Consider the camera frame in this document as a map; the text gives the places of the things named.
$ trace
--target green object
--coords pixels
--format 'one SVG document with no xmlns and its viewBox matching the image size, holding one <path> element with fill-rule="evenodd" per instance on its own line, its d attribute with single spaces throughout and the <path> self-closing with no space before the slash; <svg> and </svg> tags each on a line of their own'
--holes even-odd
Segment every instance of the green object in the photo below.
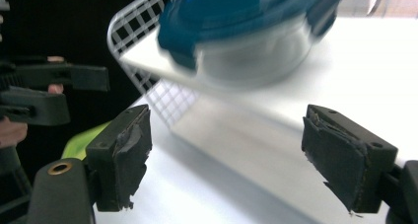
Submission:
<svg viewBox="0 0 418 224">
<path fill-rule="evenodd" d="M 78 158 L 83 160 L 86 157 L 86 147 L 93 139 L 101 133 L 110 122 L 104 123 L 72 137 L 65 145 L 62 158 Z"/>
</svg>

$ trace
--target wire rack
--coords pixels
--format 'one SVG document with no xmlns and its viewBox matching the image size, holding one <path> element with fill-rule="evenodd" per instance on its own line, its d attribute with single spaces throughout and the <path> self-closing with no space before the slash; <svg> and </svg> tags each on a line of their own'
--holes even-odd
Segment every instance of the wire rack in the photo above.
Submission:
<svg viewBox="0 0 418 224">
<path fill-rule="evenodd" d="M 177 83 L 158 80 L 149 72 L 130 67 L 119 58 L 157 28 L 159 15 L 170 1 L 173 0 L 135 0 L 113 17 L 107 32 L 110 52 L 167 126 L 181 118 L 198 94 Z"/>
</svg>

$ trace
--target white table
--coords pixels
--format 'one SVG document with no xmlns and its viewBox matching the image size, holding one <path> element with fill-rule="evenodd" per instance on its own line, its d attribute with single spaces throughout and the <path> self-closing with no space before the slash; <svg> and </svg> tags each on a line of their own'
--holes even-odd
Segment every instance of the white table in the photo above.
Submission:
<svg viewBox="0 0 418 224">
<path fill-rule="evenodd" d="M 377 215 L 358 217 L 348 214 L 331 191 L 321 183 L 323 179 L 314 167 L 306 161 L 301 162 L 303 155 L 299 149 L 295 153 L 294 149 L 283 148 L 285 155 L 293 156 L 277 164 L 277 167 L 284 166 L 277 171 L 278 175 L 283 176 L 280 179 L 270 177 L 269 170 L 259 174 L 288 192 L 284 198 L 280 198 L 175 136 L 154 112 L 151 115 L 151 127 L 154 148 L 147 161 L 148 171 L 131 198 L 134 208 L 116 213 L 96 211 L 98 224 L 384 222 L 387 212 L 385 205 Z M 300 134 L 290 133 L 284 142 L 300 143 Z M 265 151 L 268 149 L 262 149 L 253 158 L 261 159 Z M 224 152 L 231 154 L 230 149 Z M 244 153 L 236 154 L 231 160 L 242 161 L 242 155 Z M 300 201 L 302 206 L 293 205 L 295 200 Z M 305 212 L 307 208 L 311 209 L 308 213 Z"/>
<path fill-rule="evenodd" d="M 187 146 L 312 220 L 383 223 L 386 207 L 378 216 L 350 218 L 321 183 L 300 150 L 302 116 L 308 104 L 337 110 L 397 146 L 399 165 L 417 158 L 417 30 L 415 20 L 338 19 L 290 76 L 243 91 L 210 87 L 178 70 L 155 35 L 121 60 L 205 95 L 171 128 Z"/>
</svg>

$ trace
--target plastic container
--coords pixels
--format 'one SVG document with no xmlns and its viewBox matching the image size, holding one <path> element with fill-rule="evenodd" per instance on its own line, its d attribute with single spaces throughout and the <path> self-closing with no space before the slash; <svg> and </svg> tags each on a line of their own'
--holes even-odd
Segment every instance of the plastic container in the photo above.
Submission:
<svg viewBox="0 0 418 224">
<path fill-rule="evenodd" d="M 158 42 L 205 82 L 244 86 L 289 73 L 332 26 L 340 0 L 174 0 Z"/>
</svg>

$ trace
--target container lid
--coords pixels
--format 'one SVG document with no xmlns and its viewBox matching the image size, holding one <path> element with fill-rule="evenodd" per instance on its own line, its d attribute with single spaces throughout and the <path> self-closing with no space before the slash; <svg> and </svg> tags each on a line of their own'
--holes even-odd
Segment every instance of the container lid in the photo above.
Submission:
<svg viewBox="0 0 418 224">
<path fill-rule="evenodd" d="M 320 4 L 329 13 L 339 0 L 174 0 L 160 16 L 158 41 L 171 54 L 192 58 L 197 43 L 251 34 L 306 14 Z M 326 22 L 322 14 L 315 23 Z"/>
</svg>

